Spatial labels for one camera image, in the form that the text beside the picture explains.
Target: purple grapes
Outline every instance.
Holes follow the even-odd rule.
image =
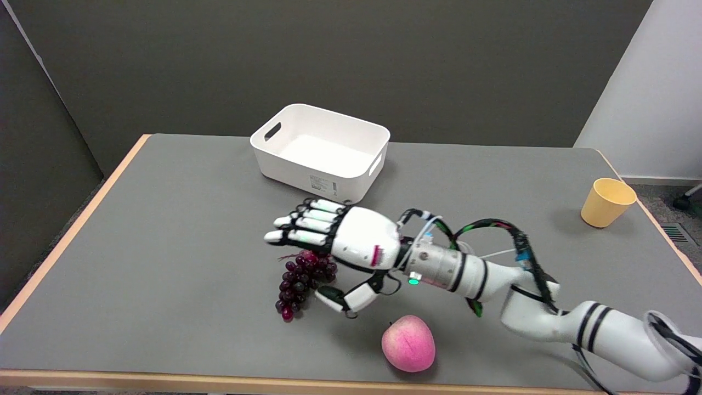
[[[287,261],[285,269],[275,309],[285,322],[290,322],[307,300],[308,291],[334,281],[338,267],[329,256],[304,250],[295,256],[295,261]]]

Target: white plastic bin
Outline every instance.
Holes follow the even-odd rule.
[[[264,176],[339,203],[359,202],[385,163],[390,132],[306,104],[278,112],[251,136]]]

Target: bin handle hole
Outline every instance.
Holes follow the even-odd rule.
[[[274,127],[272,127],[272,128],[268,131],[268,133],[266,133],[265,135],[263,135],[263,140],[264,140],[264,141],[270,140],[270,138],[273,137],[274,134],[276,134],[276,133],[278,133],[278,131],[280,131],[280,128],[281,128],[281,127],[282,127],[282,125],[280,124],[280,122],[278,122]]]
[[[378,167],[378,165],[380,164],[380,160],[382,158],[383,158],[383,154],[381,153],[380,155],[378,155],[378,159],[376,159],[376,161],[373,163],[373,166],[371,166],[371,169],[368,170],[368,177],[370,177],[371,174],[373,174],[373,171],[376,169],[376,167]]]

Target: gray tabletop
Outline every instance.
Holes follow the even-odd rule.
[[[656,309],[699,335],[702,287],[640,207],[603,230],[580,219],[603,176],[614,173],[594,150],[391,143],[360,205],[391,218],[428,209],[453,228],[506,219],[561,282],[558,306],[594,299],[633,316]],[[378,298],[356,320],[313,300],[284,323],[274,309],[284,272],[277,258],[296,249],[268,246],[263,234],[305,197],[260,174],[247,138],[149,138],[2,333],[0,368],[592,388],[569,345],[501,326],[506,292],[482,318],[422,284]],[[497,229],[466,236],[478,254],[511,246]],[[511,254],[492,260],[513,265]],[[348,289],[363,277],[342,268],[338,283]],[[435,336],[437,359],[424,373],[395,370],[380,348],[388,323],[405,314]],[[591,362],[616,390],[686,384]]]

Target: yellow paper cup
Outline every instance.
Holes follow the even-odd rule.
[[[598,179],[585,199],[580,216],[595,228],[605,228],[636,202],[636,192],[624,182]]]

